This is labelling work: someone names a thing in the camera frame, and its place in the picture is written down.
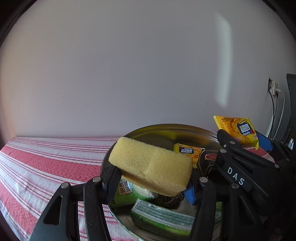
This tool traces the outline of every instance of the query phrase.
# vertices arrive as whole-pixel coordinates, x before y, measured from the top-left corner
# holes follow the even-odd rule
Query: red and white striped cloth
[[[29,240],[38,218],[63,182],[87,182],[118,138],[12,138],[0,151],[0,211],[16,236]],[[87,241],[83,202],[79,232]],[[135,240],[103,207],[112,240]]]

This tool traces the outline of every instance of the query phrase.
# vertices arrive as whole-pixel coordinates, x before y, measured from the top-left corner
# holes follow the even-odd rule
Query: yellow sponge
[[[109,162],[128,181],[165,196],[185,190],[192,169],[192,159],[186,155],[127,137],[117,141]]]

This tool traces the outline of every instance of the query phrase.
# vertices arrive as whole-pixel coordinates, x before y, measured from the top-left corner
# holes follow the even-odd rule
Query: orange snack wrapper
[[[192,167],[195,169],[197,168],[196,163],[202,151],[203,148],[200,147],[187,146],[180,143],[174,145],[174,152],[182,153],[192,158]]]
[[[214,115],[214,120],[219,129],[225,130],[242,147],[259,148],[259,140],[256,131],[248,118],[235,118]]]

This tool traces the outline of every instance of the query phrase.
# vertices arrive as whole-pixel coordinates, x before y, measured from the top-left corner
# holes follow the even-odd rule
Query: white wall
[[[286,73],[296,73],[295,41],[261,0],[38,0],[0,49],[10,136],[215,131],[213,115],[249,117],[266,133],[271,77],[286,96],[281,137]],[[281,107],[280,96],[275,126]]]

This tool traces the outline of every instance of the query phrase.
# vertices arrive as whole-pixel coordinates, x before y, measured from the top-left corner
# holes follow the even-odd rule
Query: round stainless steel plate
[[[217,141],[216,133],[202,128],[181,124],[161,124],[147,126],[132,131],[125,136],[168,150],[173,150],[174,145],[176,143],[181,143],[184,145],[190,145],[195,147],[202,147],[208,150],[219,150],[221,148],[219,142]],[[108,162],[108,158],[111,150],[112,147],[107,152],[104,158],[102,169],[107,165],[110,165],[110,163]],[[124,229],[126,229],[131,235],[133,235],[138,240],[171,240],[169,238],[152,233],[150,231],[147,231],[134,225],[130,216],[130,210],[132,207],[133,206],[130,205],[117,208],[109,207],[109,209],[113,217],[120,223],[120,225],[123,226]],[[183,200],[178,209],[176,209],[176,211],[179,213],[195,216],[196,208],[190,205],[190,203],[187,200]]]

